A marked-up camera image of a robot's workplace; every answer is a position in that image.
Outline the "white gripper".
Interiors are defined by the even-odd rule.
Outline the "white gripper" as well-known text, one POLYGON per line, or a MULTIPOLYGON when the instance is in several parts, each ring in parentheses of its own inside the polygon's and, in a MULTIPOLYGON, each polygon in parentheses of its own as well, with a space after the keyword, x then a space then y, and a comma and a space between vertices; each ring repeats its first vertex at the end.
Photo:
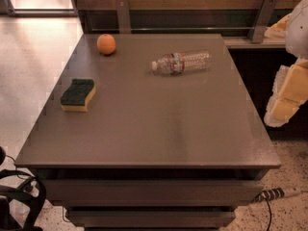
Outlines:
POLYGON ((308 0, 301 0, 292 13, 268 27, 264 36, 285 38, 286 50, 302 58, 290 67, 281 65, 273 82, 264 122, 269 127, 281 127, 308 100, 308 0))

